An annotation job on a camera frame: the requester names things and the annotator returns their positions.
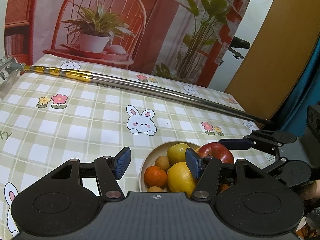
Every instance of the tall plant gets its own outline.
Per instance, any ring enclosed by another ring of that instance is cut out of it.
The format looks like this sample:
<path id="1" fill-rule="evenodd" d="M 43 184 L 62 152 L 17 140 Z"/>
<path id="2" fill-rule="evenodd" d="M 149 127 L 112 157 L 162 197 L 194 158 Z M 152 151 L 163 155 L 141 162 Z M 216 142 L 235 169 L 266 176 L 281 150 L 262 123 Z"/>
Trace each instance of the tall plant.
<path id="1" fill-rule="evenodd" d="M 199 53 L 203 53 L 204 46 L 212 45 L 216 39 L 221 43 L 219 34 L 215 31 L 217 23 L 227 24 L 226 15 L 231 10 L 232 5 L 227 0 L 200 0 L 204 9 L 200 14 L 200 9 L 195 0 L 187 0 L 189 6 L 182 5 L 194 18 L 194 29 L 192 34 L 186 33 L 183 43 L 187 46 L 187 52 L 182 55 L 178 52 L 178 64 L 176 66 L 176 77 L 173 77 L 163 63 L 156 65 L 156 74 L 170 76 L 176 80 L 188 81 L 196 75 L 197 66 L 201 59 Z"/>

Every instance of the potted plant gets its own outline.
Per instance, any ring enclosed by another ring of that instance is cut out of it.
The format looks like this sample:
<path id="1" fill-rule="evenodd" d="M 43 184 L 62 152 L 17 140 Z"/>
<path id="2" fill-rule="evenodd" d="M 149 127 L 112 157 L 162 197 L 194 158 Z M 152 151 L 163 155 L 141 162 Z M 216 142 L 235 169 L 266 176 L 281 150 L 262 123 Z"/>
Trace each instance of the potted plant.
<path id="1" fill-rule="evenodd" d="M 95 12 L 90 8 L 73 4 L 81 9 L 78 12 L 81 18 L 61 22 L 70 24 L 65 27 L 71 27 L 68 35 L 79 33 L 77 43 L 81 50 L 101 53 L 107 44 L 111 44 L 114 36 L 121 39 L 125 34 L 135 36 L 128 30 L 129 25 L 124 22 L 124 18 L 106 11 L 99 0 Z"/>

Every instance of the blue curtain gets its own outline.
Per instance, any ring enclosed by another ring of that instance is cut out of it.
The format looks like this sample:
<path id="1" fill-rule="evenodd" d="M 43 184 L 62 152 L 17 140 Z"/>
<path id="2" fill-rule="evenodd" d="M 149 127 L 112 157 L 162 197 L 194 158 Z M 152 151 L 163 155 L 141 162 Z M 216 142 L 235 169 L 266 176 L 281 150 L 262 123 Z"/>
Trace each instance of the blue curtain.
<path id="1" fill-rule="evenodd" d="M 320 101 L 320 39 L 299 81 L 272 120 L 278 125 L 278 130 L 302 136 L 307 125 L 307 108 L 318 101 Z"/>

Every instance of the checkered tablecloth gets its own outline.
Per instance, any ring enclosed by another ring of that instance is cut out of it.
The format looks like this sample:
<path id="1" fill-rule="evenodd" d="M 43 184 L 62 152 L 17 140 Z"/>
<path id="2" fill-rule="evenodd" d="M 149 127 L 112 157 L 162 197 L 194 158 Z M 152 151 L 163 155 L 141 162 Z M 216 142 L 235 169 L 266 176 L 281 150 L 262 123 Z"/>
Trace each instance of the checkered tablecloth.
<path id="1" fill-rule="evenodd" d="M 59 67 L 64 60 L 45 55 L 35 65 Z M 79 65 L 82 70 L 191 93 L 243 110 L 231 95 L 207 88 L 85 62 L 65 65 L 69 68 Z M 52 99 L 58 94 L 67 97 L 65 103 L 57 104 Z M 40 98 L 45 97 L 50 102 L 40 104 Z M 154 111 L 151 118 L 157 128 L 154 136 L 129 131 L 128 105 L 134 106 L 140 114 L 146 109 Z M 68 159 L 93 162 L 100 156 L 115 156 L 128 146 L 132 160 L 119 181 L 126 195 L 128 191 L 139 190 L 141 164 L 158 145 L 176 140 L 203 145 L 221 138 L 242 138 L 250 134 L 250 129 L 257 129 L 257 126 L 169 100 L 60 77 L 24 73 L 0 103 L 0 188 L 3 192 L 0 194 L 0 238 L 12 237 L 7 227 L 9 205 L 4 195 L 8 182 L 21 192 Z M 260 168 L 273 161 L 269 155 L 257 150 L 233 151 L 233 154 L 235 159 L 248 159 Z M 84 186 L 98 194 L 95 183 L 94 179 L 84 180 Z"/>

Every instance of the red apple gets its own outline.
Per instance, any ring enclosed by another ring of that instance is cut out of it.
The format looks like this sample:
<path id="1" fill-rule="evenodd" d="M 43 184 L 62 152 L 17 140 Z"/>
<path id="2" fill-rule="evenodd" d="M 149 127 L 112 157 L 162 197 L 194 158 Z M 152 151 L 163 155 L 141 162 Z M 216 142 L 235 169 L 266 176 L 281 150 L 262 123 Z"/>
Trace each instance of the red apple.
<path id="1" fill-rule="evenodd" d="M 202 158 L 209 155 L 221 160 L 223 163 L 235 163 L 232 153 L 221 143 L 217 142 L 207 143 L 200 147 L 198 155 Z"/>

